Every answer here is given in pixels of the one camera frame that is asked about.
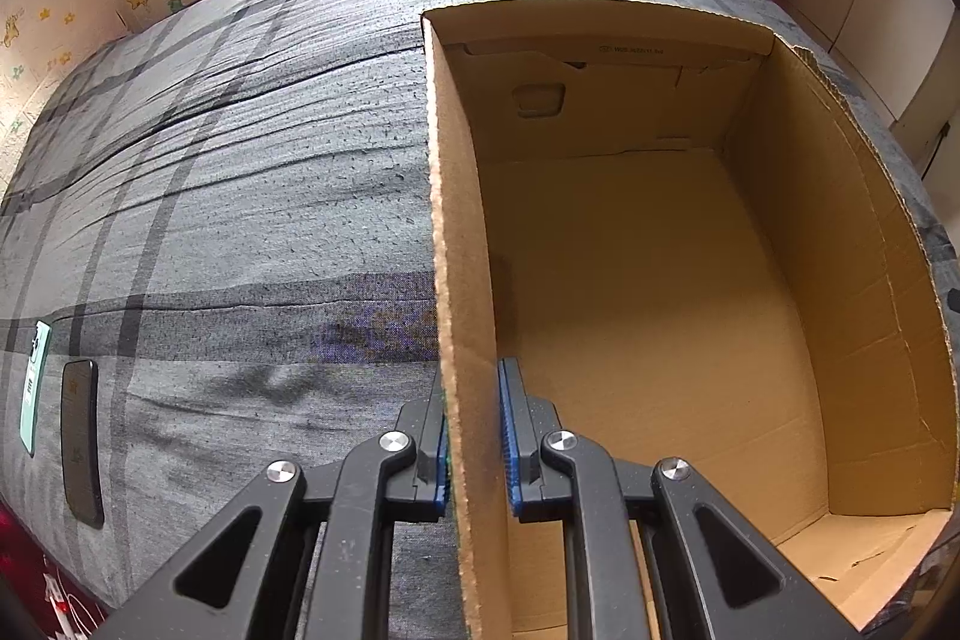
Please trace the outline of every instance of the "cardboard box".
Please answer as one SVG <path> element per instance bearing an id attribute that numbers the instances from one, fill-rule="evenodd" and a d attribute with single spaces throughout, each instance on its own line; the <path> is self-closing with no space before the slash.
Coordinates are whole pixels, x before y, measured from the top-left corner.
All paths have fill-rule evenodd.
<path id="1" fill-rule="evenodd" d="M 657 4 L 424 17 L 440 366 L 473 640 L 560 640 L 559 524 L 508 518 L 496 358 L 613 456 L 683 456 L 864 627 L 952 508 L 914 224 L 808 52 Z"/>

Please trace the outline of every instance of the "metal screw head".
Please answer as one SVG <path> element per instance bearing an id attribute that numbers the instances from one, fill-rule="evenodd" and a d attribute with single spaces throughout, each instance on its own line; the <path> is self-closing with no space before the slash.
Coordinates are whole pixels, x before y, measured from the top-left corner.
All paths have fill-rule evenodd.
<path id="1" fill-rule="evenodd" d="M 661 461 L 661 472 L 667 480 L 683 480 L 690 474 L 690 465 L 683 458 L 670 456 Z"/>
<path id="2" fill-rule="evenodd" d="M 380 438 L 380 447 L 390 453 L 402 451 L 409 444 L 410 437 L 407 437 L 403 432 L 387 432 L 387 434 L 384 434 L 383 437 Z"/>
<path id="3" fill-rule="evenodd" d="M 577 445 L 577 435 L 560 429 L 559 432 L 550 432 L 546 435 L 546 444 L 555 451 L 568 451 Z"/>
<path id="4" fill-rule="evenodd" d="M 267 479 L 271 482 L 287 482 L 296 475 L 296 464 L 293 461 L 274 461 L 267 467 Z"/>

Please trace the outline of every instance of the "animal sticker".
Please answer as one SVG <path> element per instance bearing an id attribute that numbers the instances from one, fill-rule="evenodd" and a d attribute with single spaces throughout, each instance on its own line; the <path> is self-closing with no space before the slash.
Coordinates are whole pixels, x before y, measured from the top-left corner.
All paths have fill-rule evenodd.
<path id="1" fill-rule="evenodd" d="M 130 9 L 137 9 L 140 6 L 150 6 L 150 1 L 147 0 L 127 0 L 127 4 L 130 5 Z"/>
<path id="2" fill-rule="evenodd" d="M 16 27 L 16 22 L 20 19 L 20 15 L 22 14 L 23 12 L 20 11 L 20 12 L 17 12 L 16 15 L 10 15 L 7 18 L 7 32 L 4 34 L 4 37 L 3 37 L 4 47 L 12 47 L 13 40 L 20 35 L 20 31 Z"/>

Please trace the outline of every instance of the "bed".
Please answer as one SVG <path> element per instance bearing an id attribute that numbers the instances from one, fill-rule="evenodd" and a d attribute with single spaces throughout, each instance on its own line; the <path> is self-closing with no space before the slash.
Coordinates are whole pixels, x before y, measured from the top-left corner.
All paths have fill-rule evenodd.
<path id="1" fill-rule="evenodd" d="M 201 1 L 103 47 L 35 124 L 0 209 L 0 492 L 108 605 L 274 458 L 342 458 L 426 396 L 419 15 L 475 1 Z M 642 1 L 755 20 L 814 53 L 920 226 L 960 355 L 946 232 L 827 54 L 768 0 Z M 18 416 L 37 319 L 53 332 L 31 458 Z M 102 530 L 64 501 L 71 356 L 100 366 Z M 450 522 L 397 530 L 391 621 L 410 640 L 466 635 Z"/>

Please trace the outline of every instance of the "smartphone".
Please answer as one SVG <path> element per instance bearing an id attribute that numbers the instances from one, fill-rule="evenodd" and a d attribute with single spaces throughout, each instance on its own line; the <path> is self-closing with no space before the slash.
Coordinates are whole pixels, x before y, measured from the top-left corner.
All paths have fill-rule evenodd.
<path id="1" fill-rule="evenodd" d="M 61 386 L 61 459 L 66 503 L 93 528 L 104 525 L 97 458 L 97 365 L 69 362 Z"/>

